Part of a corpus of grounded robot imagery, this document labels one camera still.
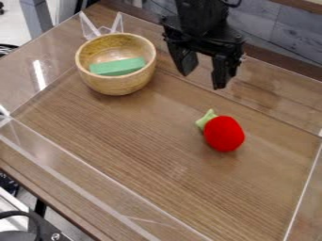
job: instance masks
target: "toy strawberry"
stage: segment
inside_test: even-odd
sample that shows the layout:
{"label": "toy strawberry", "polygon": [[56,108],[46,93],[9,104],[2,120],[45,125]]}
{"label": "toy strawberry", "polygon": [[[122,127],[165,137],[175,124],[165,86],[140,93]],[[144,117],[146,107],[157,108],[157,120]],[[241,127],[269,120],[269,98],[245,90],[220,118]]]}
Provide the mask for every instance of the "toy strawberry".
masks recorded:
{"label": "toy strawberry", "polygon": [[205,115],[196,120],[196,125],[204,132],[207,144],[219,152],[235,151],[245,140],[244,131],[237,123],[228,116],[216,116],[209,109]]}

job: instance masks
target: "bamboo bowl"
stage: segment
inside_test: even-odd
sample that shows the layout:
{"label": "bamboo bowl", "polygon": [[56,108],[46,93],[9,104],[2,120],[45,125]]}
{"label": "bamboo bowl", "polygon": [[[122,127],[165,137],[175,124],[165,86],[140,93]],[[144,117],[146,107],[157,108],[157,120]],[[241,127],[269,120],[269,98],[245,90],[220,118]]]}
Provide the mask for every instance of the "bamboo bowl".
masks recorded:
{"label": "bamboo bowl", "polygon": [[[145,66],[120,76],[102,76],[89,72],[89,65],[141,56]],[[76,51],[74,64],[86,86],[101,94],[125,95],[149,82],[156,68],[156,48],[144,37],[128,33],[108,34],[85,42]]]}

